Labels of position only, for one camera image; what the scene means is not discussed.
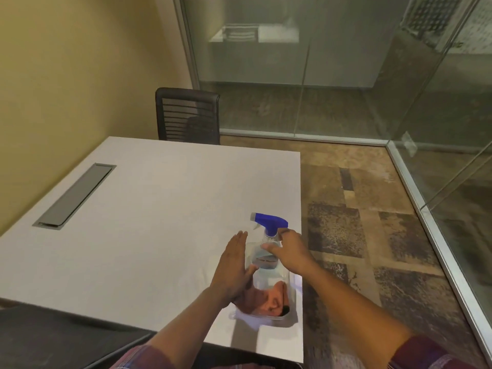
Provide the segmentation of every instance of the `shirt sleeve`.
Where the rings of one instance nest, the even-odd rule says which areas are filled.
[[[424,335],[417,335],[397,349],[388,369],[474,369],[450,355]]]
[[[175,367],[161,351],[145,344],[128,350],[111,369],[175,369]]]

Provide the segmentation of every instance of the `table surface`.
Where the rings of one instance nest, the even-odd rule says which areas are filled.
[[[117,167],[61,230],[34,227],[94,163]],[[261,240],[251,212],[301,231],[298,152],[109,137],[0,238],[0,297],[157,331],[210,283],[233,234]],[[291,285],[290,319],[248,321],[257,332],[238,339],[231,304],[205,341],[303,362],[302,280]]]

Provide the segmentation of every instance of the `hand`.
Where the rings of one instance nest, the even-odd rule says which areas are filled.
[[[264,243],[261,248],[279,258],[283,266],[290,272],[304,277],[308,270],[317,266],[299,233],[292,229],[279,228],[279,237],[282,241],[282,247],[272,243]]]
[[[258,267],[251,264],[244,269],[244,252],[248,232],[239,231],[227,244],[220,257],[210,288],[216,290],[224,300],[224,307],[238,297],[250,282]]]

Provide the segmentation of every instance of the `black chair back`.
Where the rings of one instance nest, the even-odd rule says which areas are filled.
[[[217,93],[182,88],[156,90],[160,140],[220,144]]]

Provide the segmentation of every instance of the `blue spray nozzle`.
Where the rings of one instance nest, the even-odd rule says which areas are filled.
[[[251,221],[254,221],[265,227],[265,234],[269,237],[274,237],[279,228],[287,228],[289,223],[281,217],[265,215],[264,213],[253,212]]]

